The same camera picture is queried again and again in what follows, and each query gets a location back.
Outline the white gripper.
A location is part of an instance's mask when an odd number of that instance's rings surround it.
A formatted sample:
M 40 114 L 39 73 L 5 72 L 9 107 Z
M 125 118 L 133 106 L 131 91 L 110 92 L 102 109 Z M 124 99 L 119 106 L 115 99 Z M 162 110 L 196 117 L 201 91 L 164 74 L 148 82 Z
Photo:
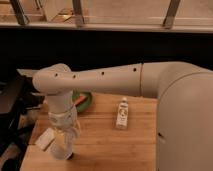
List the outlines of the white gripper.
M 51 124 L 57 129 L 68 129 L 69 127 L 72 127 L 77 121 L 76 107 L 72 107 L 68 111 L 58 114 L 49 112 L 48 115 Z

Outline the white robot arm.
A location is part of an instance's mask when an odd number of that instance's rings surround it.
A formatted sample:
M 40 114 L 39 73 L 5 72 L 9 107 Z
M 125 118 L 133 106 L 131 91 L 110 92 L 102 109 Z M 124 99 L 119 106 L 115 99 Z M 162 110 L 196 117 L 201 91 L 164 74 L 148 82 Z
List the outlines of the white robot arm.
M 77 120 L 74 91 L 155 98 L 156 171 L 213 171 L 213 70 L 175 61 L 74 72 L 59 63 L 38 70 L 33 86 L 68 141 Z

